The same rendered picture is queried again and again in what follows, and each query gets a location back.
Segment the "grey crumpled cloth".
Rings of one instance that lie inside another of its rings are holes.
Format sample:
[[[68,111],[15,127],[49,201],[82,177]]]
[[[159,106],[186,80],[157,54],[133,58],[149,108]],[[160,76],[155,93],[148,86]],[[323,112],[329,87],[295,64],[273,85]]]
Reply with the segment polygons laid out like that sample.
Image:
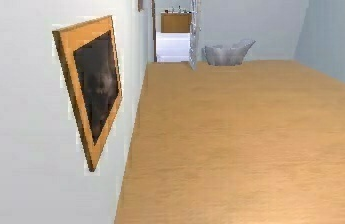
[[[205,46],[202,51],[209,65],[236,66],[243,63],[249,49],[254,44],[253,39],[242,39],[232,46]]]

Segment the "wooden framed dark picture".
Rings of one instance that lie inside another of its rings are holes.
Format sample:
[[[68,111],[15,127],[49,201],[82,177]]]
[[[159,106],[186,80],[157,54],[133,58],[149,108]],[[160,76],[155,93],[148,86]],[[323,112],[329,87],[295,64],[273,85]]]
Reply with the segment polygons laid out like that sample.
[[[52,32],[88,170],[96,170],[122,101],[113,18]]]

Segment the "white room door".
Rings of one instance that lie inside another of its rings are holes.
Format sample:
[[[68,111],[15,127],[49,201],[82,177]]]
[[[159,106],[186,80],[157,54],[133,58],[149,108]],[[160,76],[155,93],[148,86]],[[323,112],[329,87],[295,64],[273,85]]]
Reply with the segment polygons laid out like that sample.
[[[189,64],[193,70],[196,69],[198,61],[200,3],[201,0],[191,0]]]

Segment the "brown wooden cabinet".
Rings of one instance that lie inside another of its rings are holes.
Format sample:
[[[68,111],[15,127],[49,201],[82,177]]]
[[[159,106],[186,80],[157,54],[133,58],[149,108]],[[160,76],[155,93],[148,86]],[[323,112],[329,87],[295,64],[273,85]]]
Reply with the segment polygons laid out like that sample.
[[[162,13],[162,33],[189,33],[191,15],[188,13]]]

